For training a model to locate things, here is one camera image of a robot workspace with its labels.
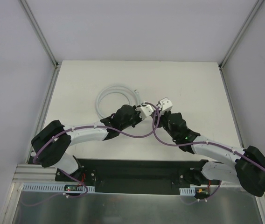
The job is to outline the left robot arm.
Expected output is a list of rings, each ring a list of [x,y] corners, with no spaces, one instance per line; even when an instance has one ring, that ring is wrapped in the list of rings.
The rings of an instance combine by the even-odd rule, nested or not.
[[[153,109],[149,105],[123,105],[114,114],[98,122],[84,126],[64,126],[59,120],[50,122],[32,140],[36,152],[34,164],[42,167],[55,167],[65,172],[67,178],[76,182],[82,176],[78,160],[66,153],[76,144],[89,141],[110,140],[119,136],[128,127],[135,127],[148,116]]]

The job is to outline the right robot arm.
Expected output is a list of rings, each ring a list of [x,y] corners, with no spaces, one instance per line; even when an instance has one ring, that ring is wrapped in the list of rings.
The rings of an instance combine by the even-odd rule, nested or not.
[[[158,110],[154,119],[172,138],[170,146],[184,152],[210,158],[202,168],[193,172],[198,184],[210,180],[235,182],[248,193],[261,197],[265,192],[265,156],[254,147],[231,147],[214,142],[187,127],[181,113]]]

